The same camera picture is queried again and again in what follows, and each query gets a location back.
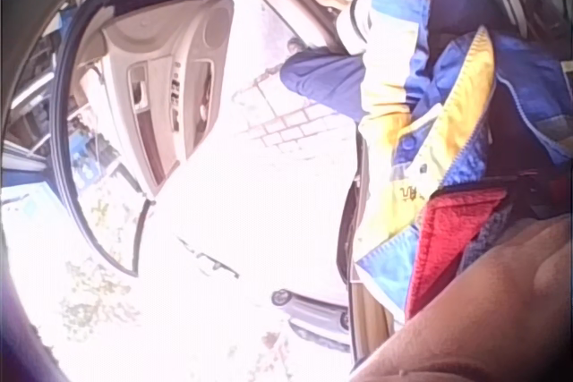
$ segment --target jacket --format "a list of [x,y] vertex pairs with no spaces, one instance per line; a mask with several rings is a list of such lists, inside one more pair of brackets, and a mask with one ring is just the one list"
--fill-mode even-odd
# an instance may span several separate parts
[[451,42],[429,70],[430,8],[431,0],[372,0],[363,56],[359,130],[370,183],[353,260],[399,322],[434,192],[573,156],[573,101],[560,63],[481,27]]

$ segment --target car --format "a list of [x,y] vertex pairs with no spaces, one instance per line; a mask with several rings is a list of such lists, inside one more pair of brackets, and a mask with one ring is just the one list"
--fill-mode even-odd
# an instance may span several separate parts
[[[264,1],[308,46],[351,53],[359,51],[363,44],[360,29],[349,13],[353,0]],[[532,27],[536,35],[543,30],[547,34],[554,31],[555,27],[548,23],[551,18],[536,16],[532,25],[532,11],[524,10],[522,0],[497,1],[522,36],[527,36]],[[2,0],[2,6],[2,141],[11,142],[4,144],[9,152],[3,152],[3,181],[46,178],[58,191],[101,264],[120,275],[137,276],[141,235],[152,202],[217,121],[233,3]],[[52,31],[58,26],[62,38],[55,37]],[[39,71],[40,76],[27,69],[31,55],[35,62],[31,69]],[[69,98],[71,93],[78,97]],[[31,102],[42,103],[44,97],[50,97],[49,115],[34,116],[34,112],[21,109]],[[73,179],[77,172],[70,159],[67,123],[86,104],[98,112],[107,143],[121,149],[121,164],[129,166],[133,173],[126,181],[145,197],[134,232],[132,268],[119,264],[99,244],[78,203]],[[22,138],[20,144],[11,138],[17,132],[23,136],[30,124],[24,120],[16,125],[9,123],[11,108],[16,107],[19,119],[31,115],[34,122],[44,124],[39,132],[30,133],[32,139]],[[337,328],[346,339],[340,343],[346,344],[349,336],[353,359],[360,362],[404,321],[397,320],[395,324],[392,314],[360,282],[350,258],[355,229],[367,200],[369,178],[367,154],[358,133],[356,146],[358,169],[349,184],[336,261],[348,290],[348,311],[329,312],[333,318],[335,313],[341,318],[347,315],[347,333],[342,327],[346,316]],[[37,154],[40,149],[46,154]],[[90,174],[91,181],[96,179]],[[4,236],[2,259],[3,350],[6,345],[6,351],[19,363],[19,371],[27,372],[26,380],[65,380],[30,328],[7,270]],[[298,327],[301,335],[311,333],[313,328],[304,320],[312,314],[307,310],[314,305],[293,294],[290,300],[297,303],[292,309],[300,310],[296,311],[299,317],[291,318],[293,327]]]
[[299,337],[341,352],[350,352],[348,307],[338,306],[282,289],[270,296],[272,304],[288,315]]

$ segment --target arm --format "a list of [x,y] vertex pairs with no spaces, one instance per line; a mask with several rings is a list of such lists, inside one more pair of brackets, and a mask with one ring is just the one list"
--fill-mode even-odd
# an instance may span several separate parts
[[571,342],[570,233],[571,216],[509,229],[351,380],[538,378]]
[[372,0],[361,86],[366,116],[359,125],[368,147],[371,197],[356,236],[355,260],[409,225],[423,204],[419,199],[396,204],[391,178],[398,138],[410,124],[406,100],[420,99],[429,85],[424,76],[429,12],[430,0]]

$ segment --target red cloth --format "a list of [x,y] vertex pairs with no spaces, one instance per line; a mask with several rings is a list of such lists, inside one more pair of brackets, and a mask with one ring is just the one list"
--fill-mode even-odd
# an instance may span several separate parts
[[464,248],[506,197],[494,188],[459,191],[431,199],[423,214],[406,319],[423,309],[455,277]]

